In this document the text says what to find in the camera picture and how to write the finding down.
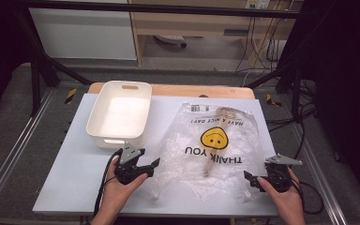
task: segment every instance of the clear plastic bag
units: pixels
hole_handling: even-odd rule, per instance
[[[184,103],[156,154],[160,162],[148,187],[156,200],[182,183],[198,200],[224,191],[247,202],[258,192],[251,189],[244,170],[265,172],[253,114],[228,107]]]

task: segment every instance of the white bin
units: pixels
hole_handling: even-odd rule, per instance
[[[146,82],[106,82],[90,113],[86,132],[96,145],[119,149],[144,145],[152,88]]]

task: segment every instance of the yellow smiley face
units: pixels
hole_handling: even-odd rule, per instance
[[[204,132],[201,136],[201,143],[206,147],[221,150],[227,147],[229,139],[224,129],[213,127]]]

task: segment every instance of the human hand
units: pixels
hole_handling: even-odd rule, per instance
[[[147,179],[147,173],[138,176],[127,185],[121,184],[115,177],[115,164],[118,158],[115,158],[107,171],[101,206],[98,213],[93,218],[92,224],[113,224],[119,212],[125,206],[129,196]]]
[[[288,170],[291,178],[297,183],[296,185],[298,186],[299,179],[296,177],[296,175],[294,175],[290,168],[288,168]],[[305,224],[302,200],[294,186],[291,186],[286,192],[279,193],[265,179],[261,177],[258,177],[257,179],[265,192],[270,195],[271,199],[276,205],[279,216],[286,224]]]

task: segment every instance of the cabinet door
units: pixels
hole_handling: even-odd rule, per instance
[[[30,8],[30,11],[43,47],[51,57],[136,60],[128,12],[45,8]]]

